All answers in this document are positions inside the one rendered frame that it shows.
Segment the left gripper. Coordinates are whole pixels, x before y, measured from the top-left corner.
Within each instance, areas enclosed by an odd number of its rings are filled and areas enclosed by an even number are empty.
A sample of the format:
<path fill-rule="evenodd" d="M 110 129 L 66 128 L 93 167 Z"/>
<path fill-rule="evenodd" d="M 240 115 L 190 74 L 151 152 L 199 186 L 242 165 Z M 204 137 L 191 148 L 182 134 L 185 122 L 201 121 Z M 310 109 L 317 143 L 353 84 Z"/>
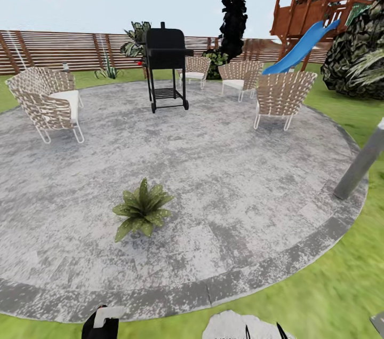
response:
<path fill-rule="evenodd" d="M 93 328 L 96 313 L 84 323 L 82 339 L 117 339 L 119 318 L 106 319 L 102 328 Z"/>

